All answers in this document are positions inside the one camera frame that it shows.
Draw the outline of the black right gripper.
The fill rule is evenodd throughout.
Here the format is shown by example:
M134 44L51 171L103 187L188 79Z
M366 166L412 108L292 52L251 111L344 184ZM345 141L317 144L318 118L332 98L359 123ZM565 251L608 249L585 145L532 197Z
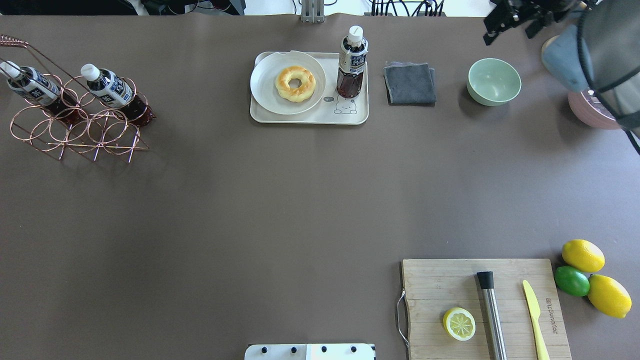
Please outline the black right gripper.
M486 33L483 41L491 46L495 39L510 28L527 22L525 34L529 39L542 29L558 23L578 5L578 0L492 0L494 8L484 18Z

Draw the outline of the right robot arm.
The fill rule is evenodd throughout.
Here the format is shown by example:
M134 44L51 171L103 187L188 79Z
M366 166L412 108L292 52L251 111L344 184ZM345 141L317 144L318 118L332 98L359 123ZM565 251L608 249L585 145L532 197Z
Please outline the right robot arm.
M541 49L541 61L565 86L569 106L586 125L625 132L639 148L640 5L637 0L496 0L483 40L526 24L528 38L577 17Z

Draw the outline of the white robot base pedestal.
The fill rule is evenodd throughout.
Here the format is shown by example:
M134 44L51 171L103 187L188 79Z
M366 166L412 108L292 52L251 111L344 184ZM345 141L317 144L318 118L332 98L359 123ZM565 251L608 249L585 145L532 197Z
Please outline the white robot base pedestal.
M374 344L365 342L252 344L245 360L375 360Z

